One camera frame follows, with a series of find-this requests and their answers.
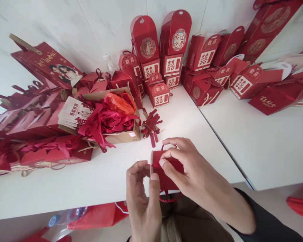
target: red cord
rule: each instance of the red cord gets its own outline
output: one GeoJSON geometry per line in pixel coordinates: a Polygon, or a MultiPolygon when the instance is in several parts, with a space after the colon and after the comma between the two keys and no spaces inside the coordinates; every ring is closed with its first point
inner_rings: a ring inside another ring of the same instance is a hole
{"type": "MultiPolygon", "coordinates": [[[[165,192],[166,195],[168,195],[168,190],[161,190],[161,192],[165,192]]],[[[162,199],[161,197],[159,197],[159,200],[161,202],[164,202],[164,203],[169,203],[169,202],[176,202],[180,197],[181,197],[182,193],[180,192],[178,197],[176,198],[173,198],[173,199],[162,199]]]]}

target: white countertop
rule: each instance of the white countertop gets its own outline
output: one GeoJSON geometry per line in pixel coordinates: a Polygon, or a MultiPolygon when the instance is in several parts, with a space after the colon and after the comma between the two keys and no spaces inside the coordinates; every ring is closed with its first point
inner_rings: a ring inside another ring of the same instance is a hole
{"type": "MultiPolygon", "coordinates": [[[[158,108],[163,120],[158,127],[164,131],[158,135],[154,150],[161,149],[165,138],[189,138],[230,183],[245,181],[185,89],[180,86],[171,93],[170,104],[158,108]]],[[[148,96],[143,102],[151,112],[148,96]]],[[[27,177],[21,177],[20,172],[0,176],[0,219],[125,200],[126,170],[138,160],[150,162],[153,148],[150,138],[116,147],[108,148],[105,154],[95,150],[91,161],[57,171],[45,168],[27,177]]],[[[148,195],[148,179],[144,184],[148,195]]]]}
{"type": "Polygon", "coordinates": [[[266,116],[230,90],[201,112],[254,189],[303,183],[303,108],[266,116]]]}

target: paper bag handle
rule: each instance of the paper bag handle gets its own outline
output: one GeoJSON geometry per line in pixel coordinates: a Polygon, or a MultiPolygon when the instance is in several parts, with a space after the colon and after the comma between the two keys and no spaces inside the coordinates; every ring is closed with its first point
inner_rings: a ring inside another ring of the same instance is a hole
{"type": "Polygon", "coordinates": [[[11,38],[23,51],[31,50],[38,55],[43,55],[43,53],[36,49],[35,47],[31,46],[27,42],[23,41],[21,38],[15,36],[14,34],[9,34],[9,38],[11,38]]]}

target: plastic water bottle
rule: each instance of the plastic water bottle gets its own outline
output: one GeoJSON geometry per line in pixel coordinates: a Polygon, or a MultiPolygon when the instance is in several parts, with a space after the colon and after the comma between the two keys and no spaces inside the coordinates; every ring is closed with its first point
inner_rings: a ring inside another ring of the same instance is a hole
{"type": "Polygon", "coordinates": [[[105,54],[103,55],[103,59],[106,61],[107,63],[107,70],[108,73],[113,76],[115,71],[118,71],[119,68],[112,62],[111,60],[111,56],[109,54],[105,54]]]}
{"type": "Polygon", "coordinates": [[[54,225],[65,225],[78,220],[79,218],[83,217],[87,209],[88,207],[81,207],[63,210],[50,219],[48,227],[52,227],[54,225]]]}

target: orange plastic bag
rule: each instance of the orange plastic bag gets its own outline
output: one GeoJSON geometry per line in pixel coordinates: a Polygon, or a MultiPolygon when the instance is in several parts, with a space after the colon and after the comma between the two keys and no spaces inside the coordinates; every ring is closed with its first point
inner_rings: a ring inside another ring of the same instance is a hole
{"type": "Polygon", "coordinates": [[[117,94],[108,92],[104,101],[110,109],[115,112],[124,113],[126,115],[134,115],[136,112],[136,104],[130,94],[122,93],[121,97],[117,94]]]}

